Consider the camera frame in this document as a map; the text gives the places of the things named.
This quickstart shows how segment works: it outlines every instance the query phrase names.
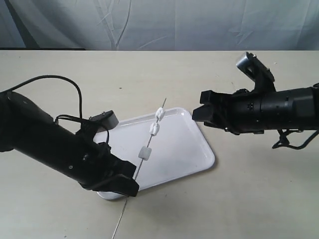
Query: white tray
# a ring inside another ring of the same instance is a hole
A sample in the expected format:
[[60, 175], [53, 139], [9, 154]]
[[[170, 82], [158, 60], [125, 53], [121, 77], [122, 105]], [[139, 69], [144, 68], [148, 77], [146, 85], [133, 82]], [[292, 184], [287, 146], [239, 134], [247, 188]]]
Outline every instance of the white tray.
[[[155, 114], [121, 121], [110, 131], [112, 153], [138, 166], [139, 151], [147, 144], [150, 125], [155, 121]], [[166, 110], [159, 125], [159, 132], [150, 143], [151, 156], [143, 162], [137, 177], [140, 190], [208, 169], [215, 161], [214, 153], [187, 110]], [[97, 133], [94, 141], [104, 142], [105, 138], [106, 132]], [[112, 192], [98, 194], [107, 200], [121, 197]]]

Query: metal rod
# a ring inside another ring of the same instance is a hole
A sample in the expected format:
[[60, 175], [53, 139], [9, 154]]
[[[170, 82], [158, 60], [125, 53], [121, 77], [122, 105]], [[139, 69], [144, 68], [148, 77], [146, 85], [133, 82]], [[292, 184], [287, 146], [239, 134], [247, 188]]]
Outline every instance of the metal rod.
[[[164, 102], [163, 102], [162, 108], [164, 107], [165, 103], [166, 103], [166, 98], [165, 98], [165, 100], [164, 100]], [[148, 142], [148, 144], [147, 144], [147, 146], [146, 146], [147, 148], [149, 147], [152, 138], [153, 138], [153, 135], [151, 134], [150, 139], [149, 139], [149, 142]], [[142, 167], [143, 161], [144, 161], [144, 160], [141, 159], [141, 162], [140, 162], [140, 165], [139, 165], [138, 170], [137, 170], [137, 172], [136, 172], [136, 175], [135, 175], [135, 177], [134, 177], [134, 180], [136, 180], [137, 177], [138, 177], [138, 174], [139, 174], [140, 169], [141, 169], [141, 167]], [[127, 196], [126, 199], [125, 199], [125, 202], [124, 202], [124, 205], [123, 205], [122, 212], [121, 212], [121, 214], [120, 214], [118, 223], [116, 224], [116, 227], [115, 227], [115, 229], [114, 229], [114, 232], [113, 232], [113, 235], [112, 235], [112, 239], [115, 238], [116, 232], [118, 231], [118, 228], [119, 228], [119, 225], [120, 225], [120, 223], [121, 223], [121, 220], [122, 220], [122, 217], [123, 217], [123, 214], [124, 214], [126, 205], [128, 204], [128, 201], [129, 201], [129, 197]]]

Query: beige tabletop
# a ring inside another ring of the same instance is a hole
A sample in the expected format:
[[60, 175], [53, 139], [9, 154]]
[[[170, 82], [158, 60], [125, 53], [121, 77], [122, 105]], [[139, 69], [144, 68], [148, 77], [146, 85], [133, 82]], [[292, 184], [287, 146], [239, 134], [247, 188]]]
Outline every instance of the beige tabletop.
[[[255, 52], [277, 90], [319, 82], [319, 52]], [[167, 108], [192, 112], [200, 92], [253, 88], [237, 70], [242, 52], [0, 51], [0, 90], [31, 77], [76, 81], [84, 117], [113, 110], [119, 120]], [[75, 89], [46, 79], [18, 92], [56, 116], [78, 114]], [[79, 125], [63, 122], [75, 132]], [[129, 201], [118, 239], [319, 238], [319, 138], [306, 149], [272, 150], [275, 131], [234, 136], [203, 127], [216, 165], [141, 192]], [[301, 143], [309, 133], [292, 135]], [[124, 201], [108, 202], [17, 151], [0, 154], [0, 238], [109, 239]]]

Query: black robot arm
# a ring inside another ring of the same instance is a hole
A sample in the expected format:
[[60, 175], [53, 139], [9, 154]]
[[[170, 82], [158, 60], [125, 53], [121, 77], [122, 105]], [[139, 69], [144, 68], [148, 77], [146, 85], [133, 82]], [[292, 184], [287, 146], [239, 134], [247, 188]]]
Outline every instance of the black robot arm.
[[[43, 78], [67, 80], [77, 87], [68, 78], [52, 75], [29, 82]], [[53, 120], [34, 102], [12, 91], [25, 84], [0, 93], [0, 152], [16, 149], [78, 181], [87, 190], [136, 196], [139, 190], [133, 179], [136, 166], [113, 155], [108, 139], [98, 144], [93, 141], [98, 130], [104, 128], [108, 132], [117, 125], [113, 111], [83, 119], [82, 95], [77, 87], [80, 117], [60, 115]], [[73, 134], [64, 129], [58, 124], [63, 119], [81, 123], [80, 130]]]
[[[319, 89], [313, 87], [276, 92], [274, 76], [251, 53], [246, 52], [237, 67], [255, 82], [252, 91], [240, 89], [233, 94], [204, 91], [203, 106], [193, 111], [195, 121], [233, 134], [261, 134], [276, 129], [280, 140], [273, 148], [302, 149], [319, 134]], [[290, 145], [287, 136], [293, 132], [316, 130], [301, 146]]]

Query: white backdrop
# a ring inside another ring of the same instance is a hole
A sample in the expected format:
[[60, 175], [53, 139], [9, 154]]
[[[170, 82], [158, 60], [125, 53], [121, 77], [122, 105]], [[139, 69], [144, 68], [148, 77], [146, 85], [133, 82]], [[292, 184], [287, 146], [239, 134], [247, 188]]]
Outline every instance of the white backdrop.
[[[318, 0], [9, 1], [40, 47], [88, 50], [319, 48]], [[1, 33], [0, 47], [6, 47], [6, 34]]]

